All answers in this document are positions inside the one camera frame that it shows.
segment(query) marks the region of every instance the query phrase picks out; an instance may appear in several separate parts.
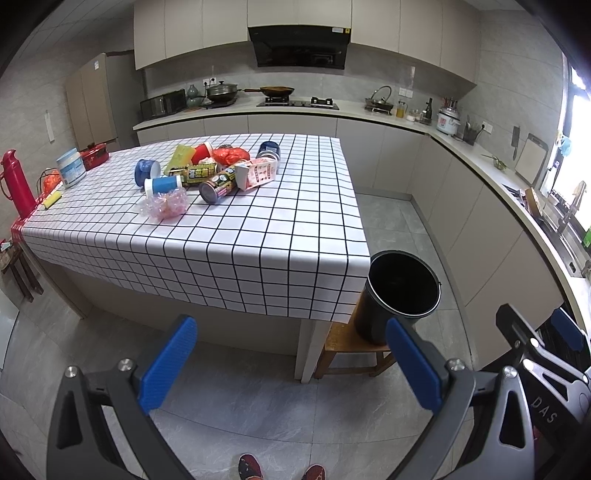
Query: kitchen counter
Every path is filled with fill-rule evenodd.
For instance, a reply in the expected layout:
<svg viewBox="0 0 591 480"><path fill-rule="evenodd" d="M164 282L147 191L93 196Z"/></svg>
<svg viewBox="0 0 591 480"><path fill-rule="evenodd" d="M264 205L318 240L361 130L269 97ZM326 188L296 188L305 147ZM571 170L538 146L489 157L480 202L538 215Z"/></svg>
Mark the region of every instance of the kitchen counter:
<svg viewBox="0 0 591 480"><path fill-rule="evenodd" d="M261 101L262 96L242 96L238 98L234 105L228 107L184 111L175 115L142 122L134 126L134 130L138 131L157 127L159 125L216 116L291 113L295 115L322 115L374 122L429 135L433 140L448 149L457 158L461 159L495 192L497 197L505 203L515 218L517 218L520 224L523 225L532 240L538 245L539 251L546 259L557 282L564 291L565 298L573 309L574 318L578 325L588 332L591 331L590 304L589 296L587 294L591 287L589 281L585 278L574 278L570 276L567 267L563 264L558 252L552 246L544 232L536 224L530 214L519 204L516 198L504 187L504 185L507 185L515 189L525 189L527 188L527 185L515 175L514 171L510 169L507 169L504 172L497 170L493 166L490 158L483 157L483 155L491 155L491 153L486 151L480 145L476 144L472 147L464 142L454 140L449 135L438 131L435 127L422 125L418 122L409 122L405 119L399 119L395 116L387 116L382 113L368 112L363 109L362 103L335 100L339 110L332 110L285 106L257 107L257 104Z"/></svg>

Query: bolt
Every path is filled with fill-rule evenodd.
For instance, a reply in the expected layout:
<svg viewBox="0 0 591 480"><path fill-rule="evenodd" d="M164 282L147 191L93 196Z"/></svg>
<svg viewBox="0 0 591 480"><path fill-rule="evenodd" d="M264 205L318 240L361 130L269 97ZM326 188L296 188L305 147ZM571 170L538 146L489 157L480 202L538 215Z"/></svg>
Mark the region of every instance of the bolt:
<svg viewBox="0 0 591 480"><path fill-rule="evenodd" d="M127 372L131 370L134 366L134 361L131 358L124 358L123 360L119 360L117 364L117 369L121 370L122 372Z"/></svg>
<svg viewBox="0 0 591 480"><path fill-rule="evenodd" d="M464 370L466 368L464 362L462 362L459 358L452 358L447 361L447 364L454 372L459 372L460 370Z"/></svg>
<svg viewBox="0 0 591 480"><path fill-rule="evenodd" d="M70 365L68 368L66 368L66 371L64 372L64 375L67 378L73 378L76 375L78 375L78 367L74 366L74 365Z"/></svg>
<svg viewBox="0 0 591 480"><path fill-rule="evenodd" d="M534 369L534 363L528 358L524 358L521 363L523 364L524 368L529 372L531 372Z"/></svg>
<svg viewBox="0 0 591 480"><path fill-rule="evenodd" d="M507 365L503 367L503 375L507 378L515 378L517 376L517 370L514 367Z"/></svg>

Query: refrigerator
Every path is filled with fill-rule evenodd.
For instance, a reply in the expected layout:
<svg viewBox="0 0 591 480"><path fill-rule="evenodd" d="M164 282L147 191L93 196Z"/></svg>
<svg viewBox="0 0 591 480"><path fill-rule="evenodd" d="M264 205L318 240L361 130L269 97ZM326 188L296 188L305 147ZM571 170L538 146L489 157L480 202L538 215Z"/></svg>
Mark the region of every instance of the refrigerator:
<svg viewBox="0 0 591 480"><path fill-rule="evenodd" d="M107 143L111 152L139 145L133 126L142 121L142 75L135 70L133 50L128 50L101 53L66 80L78 150L100 143Z"/></svg>

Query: plastic bag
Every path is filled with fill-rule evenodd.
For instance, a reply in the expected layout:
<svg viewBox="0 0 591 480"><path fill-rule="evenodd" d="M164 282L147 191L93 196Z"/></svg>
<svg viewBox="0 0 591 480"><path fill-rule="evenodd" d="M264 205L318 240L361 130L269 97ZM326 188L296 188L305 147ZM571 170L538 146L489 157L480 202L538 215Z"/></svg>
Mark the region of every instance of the plastic bag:
<svg viewBox="0 0 591 480"><path fill-rule="evenodd" d="M183 215L189 208L189 196L185 189L175 189L168 193L157 193L153 197L145 198L139 206L139 212L159 222Z"/></svg>
<svg viewBox="0 0 591 480"><path fill-rule="evenodd" d="M234 165L238 160L250 160L251 155L240 147L214 148L212 158L224 167Z"/></svg>

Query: range hood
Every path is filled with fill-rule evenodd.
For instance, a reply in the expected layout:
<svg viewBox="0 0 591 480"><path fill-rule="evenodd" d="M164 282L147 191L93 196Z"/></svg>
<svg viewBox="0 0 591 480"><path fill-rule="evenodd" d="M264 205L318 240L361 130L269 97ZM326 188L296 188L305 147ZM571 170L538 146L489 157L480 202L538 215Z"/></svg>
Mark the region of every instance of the range hood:
<svg viewBox="0 0 591 480"><path fill-rule="evenodd" d="M259 67L345 68L349 28L317 25L249 27Z"/></svg>

